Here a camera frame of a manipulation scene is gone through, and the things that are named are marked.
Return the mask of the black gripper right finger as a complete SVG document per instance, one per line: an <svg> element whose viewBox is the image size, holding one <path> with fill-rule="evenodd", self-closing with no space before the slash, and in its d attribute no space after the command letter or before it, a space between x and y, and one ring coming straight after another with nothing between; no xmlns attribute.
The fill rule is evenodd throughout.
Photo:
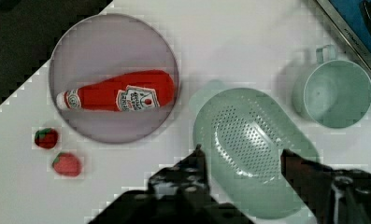
<svg viewBox="0 0 371 224"><path fill-rule="evenodd" d="M281 173L318 224L371 224L371 174L333 169L285 149Z"/></svg>

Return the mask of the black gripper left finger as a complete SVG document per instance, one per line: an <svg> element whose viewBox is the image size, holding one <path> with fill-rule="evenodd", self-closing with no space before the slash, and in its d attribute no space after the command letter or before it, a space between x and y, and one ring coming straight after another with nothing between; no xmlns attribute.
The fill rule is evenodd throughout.
<svg viewBox="0 0 371 224"><path fill-rule="evenodd" d="M210 185L202 146L198 144L185 159L152 175L148 194L157 210L196 212L209 205Z"/></svg>

